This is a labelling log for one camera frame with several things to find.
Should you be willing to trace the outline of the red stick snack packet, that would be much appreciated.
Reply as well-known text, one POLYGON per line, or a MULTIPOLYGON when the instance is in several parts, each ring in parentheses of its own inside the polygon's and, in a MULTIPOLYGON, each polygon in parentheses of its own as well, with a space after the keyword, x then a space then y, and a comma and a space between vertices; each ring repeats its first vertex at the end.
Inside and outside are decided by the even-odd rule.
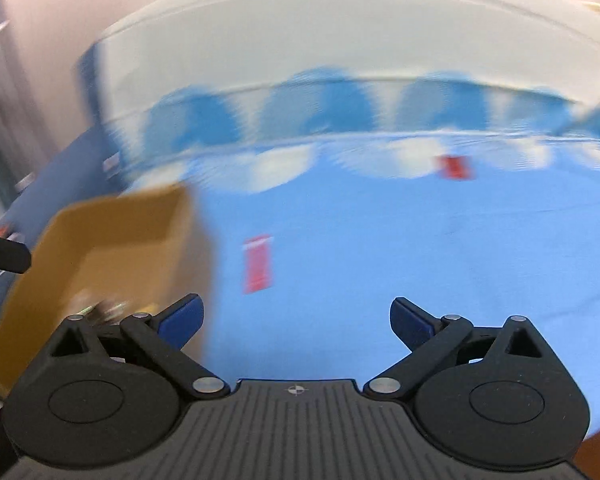
POLYGON ((245 255, 245 293, 253 294, 267 289, 272 284, 271 270, 272 237, 260 235, 246 240, 245 255))

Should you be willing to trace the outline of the blue sofa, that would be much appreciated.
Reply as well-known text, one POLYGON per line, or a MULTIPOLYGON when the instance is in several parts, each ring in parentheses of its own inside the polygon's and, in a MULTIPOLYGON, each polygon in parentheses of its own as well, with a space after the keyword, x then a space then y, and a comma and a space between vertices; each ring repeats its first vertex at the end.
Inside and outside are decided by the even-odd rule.
POLYGON ((100 122, 95 47, 79 58, 76 71, 93 125, 54 157, 3 216, 3 222, 22 235, 30 249, 61 209, 82 200, 119 194, 124 188, 117 168, 118 150, 100 122))

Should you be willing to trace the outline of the brown cardboard box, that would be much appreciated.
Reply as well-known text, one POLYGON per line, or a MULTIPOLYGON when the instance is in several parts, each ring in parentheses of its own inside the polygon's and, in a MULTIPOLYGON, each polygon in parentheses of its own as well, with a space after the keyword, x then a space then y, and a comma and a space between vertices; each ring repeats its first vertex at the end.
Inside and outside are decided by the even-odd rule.
POLYGON ((195 195, 183 185, 58 212, 0 307, 0 398, 66 316, 92 301, 115 301, 132 313, 156 312, 189 292, 206 298, 211 263, 195 195))

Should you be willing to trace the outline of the small red square packet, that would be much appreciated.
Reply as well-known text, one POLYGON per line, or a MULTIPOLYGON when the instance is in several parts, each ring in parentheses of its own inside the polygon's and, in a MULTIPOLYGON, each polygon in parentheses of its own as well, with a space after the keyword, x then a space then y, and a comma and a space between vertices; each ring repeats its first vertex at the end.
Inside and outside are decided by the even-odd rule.
POLYGON ((442 155, 437 158, 438 174, 448 180, 471 180, 470 158, 462 155, 442 155))

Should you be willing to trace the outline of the white blue patterned sofa cover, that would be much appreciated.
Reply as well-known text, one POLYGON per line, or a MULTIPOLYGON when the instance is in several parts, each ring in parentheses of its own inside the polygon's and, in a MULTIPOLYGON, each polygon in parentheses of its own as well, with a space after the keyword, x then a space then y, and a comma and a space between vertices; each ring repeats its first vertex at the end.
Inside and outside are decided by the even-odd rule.
POLYGON ((600 430, 600 106, 486 67, 564 76, 578 61, 542 31, 370 0, 230 0, 108 29, 97 90, 126 184, 186 183, 211 240, 204 365, 367 382, 404 356, 397 296, 479 325, 522 314, 600 430), (440 177, 442 155, 474 177, 440 177), (246 294, 260 235, 272 284, 246 294))

